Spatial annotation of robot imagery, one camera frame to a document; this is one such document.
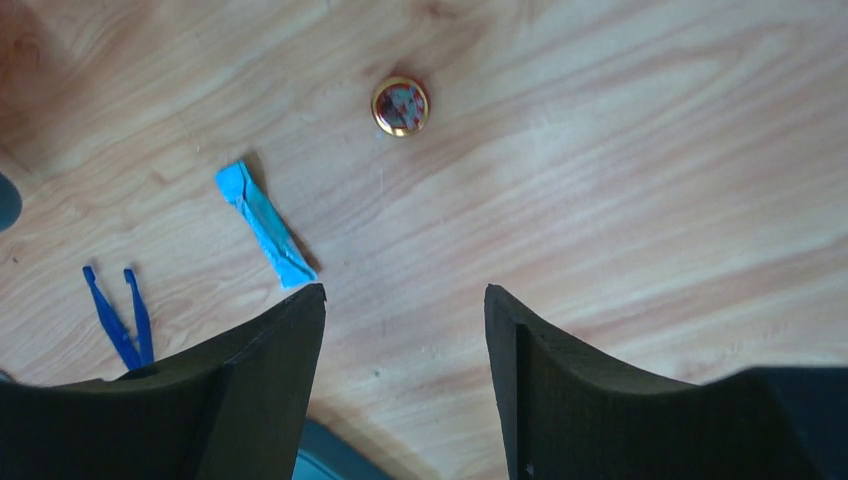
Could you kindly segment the teal plastic tray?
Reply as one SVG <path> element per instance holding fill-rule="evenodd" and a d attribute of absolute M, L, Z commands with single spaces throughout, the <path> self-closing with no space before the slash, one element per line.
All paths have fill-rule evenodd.
<path fill-rule="evenodd" d="M 320 423 L 307 419 L 292 480 L 389 480 L 390 476 Z"/>

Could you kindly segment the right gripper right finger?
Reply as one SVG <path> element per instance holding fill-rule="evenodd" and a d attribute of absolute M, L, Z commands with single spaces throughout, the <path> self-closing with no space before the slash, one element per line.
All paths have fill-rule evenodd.
<path fill-rule="evenodd" d="M 754 367 L 693 385 L 606 354 L 498 285 L 484 317 L 513 479 L 847 475 L 843 367 Z"/>

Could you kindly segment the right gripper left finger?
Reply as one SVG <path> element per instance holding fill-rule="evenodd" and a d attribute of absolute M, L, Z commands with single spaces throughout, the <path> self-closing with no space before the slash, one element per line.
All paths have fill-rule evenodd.
<path fill-rule="evenodd" d="M 112 381 L 1 386 L 5 479 L 288 479 L 322 345 L 323 286 Z"/>

